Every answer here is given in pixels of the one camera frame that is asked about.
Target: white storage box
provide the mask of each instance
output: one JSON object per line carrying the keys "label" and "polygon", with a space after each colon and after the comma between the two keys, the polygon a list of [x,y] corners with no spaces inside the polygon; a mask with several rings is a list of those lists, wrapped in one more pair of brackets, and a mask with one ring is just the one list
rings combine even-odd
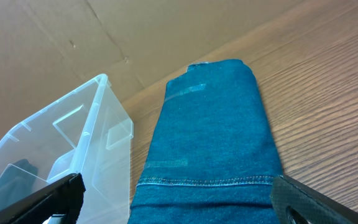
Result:
{"label": "white storage box", "polygon": [[98,75],[1,139],[0,210],[80,172],[86,192],[78,223],[127,221],[133,123],[110,86]]}

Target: translucent plastic container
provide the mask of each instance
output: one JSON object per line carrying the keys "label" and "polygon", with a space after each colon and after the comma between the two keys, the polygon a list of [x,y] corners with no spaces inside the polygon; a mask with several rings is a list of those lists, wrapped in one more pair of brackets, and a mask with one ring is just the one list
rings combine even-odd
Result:
{"label": "translucent plastic container", "polygon": [[0,140],[0,210],[74,172],[86,187],[78,223],[125,223],[133,123],[98,75]]}

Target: brown tabletop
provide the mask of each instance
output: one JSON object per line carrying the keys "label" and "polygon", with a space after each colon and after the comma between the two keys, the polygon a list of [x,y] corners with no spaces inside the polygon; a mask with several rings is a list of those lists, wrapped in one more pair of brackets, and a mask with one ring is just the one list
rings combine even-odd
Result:
{"label": "brown tabletop", "polygon": [[[226,58],[254,71],[286,174],[358,212],[358,1],[305,1],[199,61]],[[185,70],[123,102],[135,125],[131,197],[165,84]]]}

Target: blue fabric in bin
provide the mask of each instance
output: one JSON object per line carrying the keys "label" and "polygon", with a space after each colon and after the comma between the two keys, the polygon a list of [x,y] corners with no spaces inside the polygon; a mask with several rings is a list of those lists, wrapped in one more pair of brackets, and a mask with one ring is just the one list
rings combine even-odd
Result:
{"label": "blue fabric in bin", "polygon": [[190,65],[167,83],[129,223],[278,223],[269,199],[278,174],[251,69]]}

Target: folded jeans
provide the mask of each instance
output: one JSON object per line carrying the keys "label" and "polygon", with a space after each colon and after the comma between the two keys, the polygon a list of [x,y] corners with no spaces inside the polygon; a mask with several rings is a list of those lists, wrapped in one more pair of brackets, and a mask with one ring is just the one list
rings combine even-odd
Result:
{"label": "folded jeans", "polygon": [[278,223],[269,195],[280,174],[251,69],[193,64],[167,83],[129,223]]}

